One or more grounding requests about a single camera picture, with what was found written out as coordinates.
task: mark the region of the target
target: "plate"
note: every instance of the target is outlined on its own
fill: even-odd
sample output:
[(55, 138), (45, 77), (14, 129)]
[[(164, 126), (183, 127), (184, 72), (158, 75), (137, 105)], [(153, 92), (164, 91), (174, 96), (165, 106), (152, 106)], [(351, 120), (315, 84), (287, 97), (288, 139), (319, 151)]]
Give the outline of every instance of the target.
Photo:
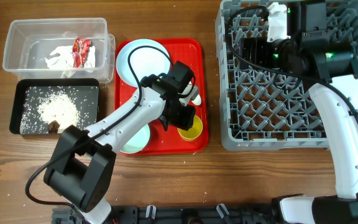
[[(117, 56), (117, 73), (126, 84), (133, 87), (137, 87), (137, 83), (128, 66), (128, 55), (136, 47), (145, 45), (156, 47), (169, 55), (165, 47), (154, 40), (139, 39), (125, 45)], [(136, 50), (131, 55), (131, 65), (139, 81), (151, 74), (160, 75), (161, 73), (168, 73), (170, 68), (170, 62), (166, 56), (158, 50), (151, 48)]]
[(126, 154), (133, 154), (140, 152), (149, 142), (150, 139), (150, 127), (146, 124), (140, 129), (134, 137), (132, 137), (127, 144), (122, 147), (121, 152)]

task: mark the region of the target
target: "brown object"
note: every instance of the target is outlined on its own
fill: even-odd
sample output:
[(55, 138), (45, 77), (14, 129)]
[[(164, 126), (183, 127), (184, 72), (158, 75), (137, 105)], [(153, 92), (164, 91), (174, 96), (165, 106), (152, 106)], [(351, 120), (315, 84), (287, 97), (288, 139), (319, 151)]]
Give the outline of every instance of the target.
[(57, 133), (59, 130), (60, 124), (57, 121), (52, 121), (49, 125), (48, 125), (48, 133), (52, 134), (52, 133)]
[[(104, 2), (39, 0), (36, 4), (28, 4), (33, 1), (9, 3), (11, 1), (0, 0), (0, 224), (50, 224), (55, 208), (30, 201), (25, 196), (24, 186), (34, 171), (50, 159), (58, 135), (22, 137), (9, 132), (17, 77), (5, 72), (1, 65), (6, 34), (13, 20), (57, 18), (62, 17), (62, 12), (65, 12), (64, 17), (105, 18), (117, 45), (126, 39), (192, 37), (203, 47), (208, 146), (194, 155), (117, 156), (106, 194), (112, 205), (241, 205), (269, 202), (279, 195), (336, 193), (330, 151), (229, 152), (222, 147), (214, 27), (220, 0), (145, 0), (137, 3), (141, 13), (128, 11), (133, 8), (132, 1), (101, 1)], [(114, 83), (107, 84), (106, 88), (101, 85), (101, 102), (104, 103), (100, 103), (99, 110), (105, 113), (101, 117), (114, 111), (113, 98)], [(85, 156), (81, 160), (89, 161)], [(43, 175), (34, 181), (32, 194), (42, 200), (65, 202), (44, 184)]]

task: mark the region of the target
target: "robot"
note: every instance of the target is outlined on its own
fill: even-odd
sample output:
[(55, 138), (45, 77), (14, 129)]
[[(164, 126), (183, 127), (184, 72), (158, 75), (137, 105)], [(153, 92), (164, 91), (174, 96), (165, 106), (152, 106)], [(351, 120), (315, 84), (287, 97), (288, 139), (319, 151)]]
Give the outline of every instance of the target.
[[(250, 209), (248, 212), (251, 211), (253, 219), (242, 219), (241, 223), (358, 223), (357, 59), (348, 45), (329, 42), (331, 29), (325, 21), (325, 1), (292, 2), (287, 6), (291, 10), (287, 16), (287, 35), (291, 39), (250, 38), (243, 40), (243, 48), (234, 50), (231, 44), (227, 44), (227, 48), (245, 66), (293, 76), (309, 85), (310, 97), (323, 120), (333, 156), (337, 195), (274, 198), (264, 208)], [(269, 11), (264, 6), (237, 11), (227, 23), (226, 43), (231, 43), (228, 30), (234, 18), (248, 10), (260, 10), (261, 16), (268, 19)], [(55, 211), (52, 223), (64, 223), (64, 218), (57, 218), (59, 215), (66, 217), (66, 223), (169, 223), (158, 222), (156, 214), (159, 211), (152, 205), (146, 211), (136, 209), (132, 216), (120, 218), (117, 210), (121, 208), (112, 208), (104, 194), (110, 184), (116, 154), (140, 128), (155, 119), (159, 119), (165, 129), (168, 125), (182, 129), (192, 127), (195, 108), (188, 102), (198, 94), (195, 76), (181, 62), (173, 64), (167, 74), (152, 74), (141, 81), (133, 74), (138, 90), (132, 98), (85, 130), (74, 126), (67, 128), (51, 160), (27, 183), (26, 194), (33, 201), (72, 207), (67, 211)], [(89, 166), (75, 159), (75, 154), (91, 156)], [(44, 202), (30, 194), (31, 182), (44, 169), (44, 182), (69, 202)], [(216, 211), (222, 219), (220, 223), (240, 223), (232, 220), (233, 210), (223, 204), (218, 205)], [(203, 222), (196, 210), (187, 209), (178, 214), (182, 223)]]

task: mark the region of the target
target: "dish rack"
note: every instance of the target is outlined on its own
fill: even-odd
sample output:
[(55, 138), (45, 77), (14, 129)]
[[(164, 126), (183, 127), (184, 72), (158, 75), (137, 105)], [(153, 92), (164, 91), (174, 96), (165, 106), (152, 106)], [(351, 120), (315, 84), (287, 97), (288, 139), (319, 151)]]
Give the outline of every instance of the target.
[[(238, 59), (229, 51), (224, 38), (225, 23), (241, 8), (273, 2), (268, 0), (223, 0), (215, 21), (216, 55), (220, 74), (220, 122), (222, 145), (230, 151), (271, 151), (288, 147), (326, 147), (323, 123), (301, 83), (296, 78), (278, 75), (277, 86), (273, 73), (241, 68)], [(334, 27), (331, 40), (349, 42), (358, 57), (358, 0), (327, 0), (327, 25)], [(229, 35), (242, 37), (267, 36), (268, 22), (257, 10), (234, 19)]]

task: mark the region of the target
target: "red tray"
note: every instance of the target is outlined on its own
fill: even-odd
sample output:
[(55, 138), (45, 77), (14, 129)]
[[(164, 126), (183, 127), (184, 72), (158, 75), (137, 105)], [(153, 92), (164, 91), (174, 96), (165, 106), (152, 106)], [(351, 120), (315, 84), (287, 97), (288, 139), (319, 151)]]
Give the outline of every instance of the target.
[[(131, 40), (123, 41), (116, 49), (116, 57), (119, 51)], [(184, 152), (198, 152), (205, 148), (208, 143), (208, 124), (205, 100), (205, 85), (203, 71), (203, 54), (201, 45), (194, 39), (156, 39), (168, 51), (173, 63), (177, 60), (188, 65), (196, 76), (196, 86), (200, 89), (201, 105), (195, 106), (196, 115), (203, 121), (203, 132), (192, 142), (184, 141), (176, 127), (169, 126), (168, 131), (164, 131), (159, 120), (149, 123), (150, 141), (146, 147), (131, 155), (152, 155), (152, 154), (170, 154)], [(123, 105), (133, 95), (136, 88), (126, 84), (119, 78), (117, 70), (114, 72), (114, 108), (117, 109)]]

